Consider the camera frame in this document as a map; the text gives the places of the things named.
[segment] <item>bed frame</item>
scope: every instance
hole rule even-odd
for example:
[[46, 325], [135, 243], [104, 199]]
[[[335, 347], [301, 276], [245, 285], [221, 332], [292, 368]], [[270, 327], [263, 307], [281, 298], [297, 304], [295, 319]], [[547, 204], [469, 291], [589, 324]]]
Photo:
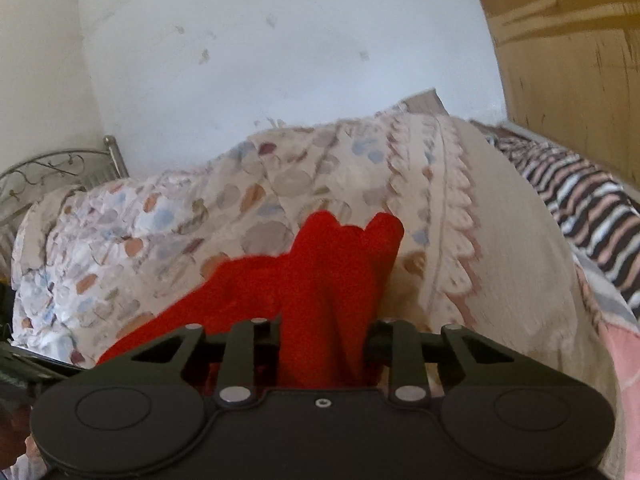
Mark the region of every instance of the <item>bed frame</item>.
[[[102, 142], [103, 150], [78, 148], [41, 153], [0, 173], [0, 228], [24, 215], [33, 205], [34, 195], [39, 198], [66, 184], [78, 183], [91, 189], [127, 178], [129, 172], [115, 137], [105, 136]], [[6, 209], [10, 212], [4, 216]]]

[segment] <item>striped blanket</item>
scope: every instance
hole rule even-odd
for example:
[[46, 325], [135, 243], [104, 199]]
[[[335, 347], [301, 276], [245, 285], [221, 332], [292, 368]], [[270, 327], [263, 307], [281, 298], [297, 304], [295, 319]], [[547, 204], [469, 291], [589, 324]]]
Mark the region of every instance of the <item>striped blanket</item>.
[[588, 256], [640, 317], [640, 214], [612, 174], [548, 142], [489, 142], [536, 189], [564, 236]]

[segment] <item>metal bolt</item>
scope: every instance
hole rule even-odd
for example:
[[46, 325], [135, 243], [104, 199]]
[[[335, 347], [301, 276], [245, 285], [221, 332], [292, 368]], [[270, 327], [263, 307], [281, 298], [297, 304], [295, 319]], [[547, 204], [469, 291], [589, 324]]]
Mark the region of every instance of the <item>metal bolt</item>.
[[243, 402], [251, 397], [251, 390], [244, 386], [227, 386], [220, 390], [220, 399], [225, 402]]
[[418, 402], [427, 396], [427, 392], [421, 386], [400, 386], [394, 395], [402, 402]]
[[316, 406], [318, 408], [328, 408], [332, 405], [332, 402], [329, 399], [318, 399], [316, 400]]

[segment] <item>bed sheet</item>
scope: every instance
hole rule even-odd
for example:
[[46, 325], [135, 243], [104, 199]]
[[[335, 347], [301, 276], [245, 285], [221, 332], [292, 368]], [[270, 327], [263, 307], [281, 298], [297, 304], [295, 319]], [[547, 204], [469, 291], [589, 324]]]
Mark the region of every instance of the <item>bed sheet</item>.
[[50, 206], [46, 236], [14, 250], [14, 267], [34, 258], [17, 266], [15, 344], [83, 367], [220, 262], [287, 251], [313, 211], [360, 226], [393, 213], [406, 235], [380, 316], [433, 332], [464, 324], [595, 387], [616, 412], [600, 468], [623, 478], [620, 388], [571, 251], [530, 185], [465, 121], [391, 113], [268, 130], [197, 170]]

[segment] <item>red cloth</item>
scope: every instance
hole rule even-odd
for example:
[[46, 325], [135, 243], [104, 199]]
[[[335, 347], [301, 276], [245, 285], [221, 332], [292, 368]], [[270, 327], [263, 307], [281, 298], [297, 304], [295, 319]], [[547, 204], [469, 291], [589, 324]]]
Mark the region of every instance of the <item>red cloth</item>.
[[363, 347], [404, 234], [379, 213], [365, 229], [311, 215], [290, 253], [222, 263], [200, 288], [107, 350], [102, 363], [188, 323], [207, 334], [282, 313], [278, 385], [364, 386]]

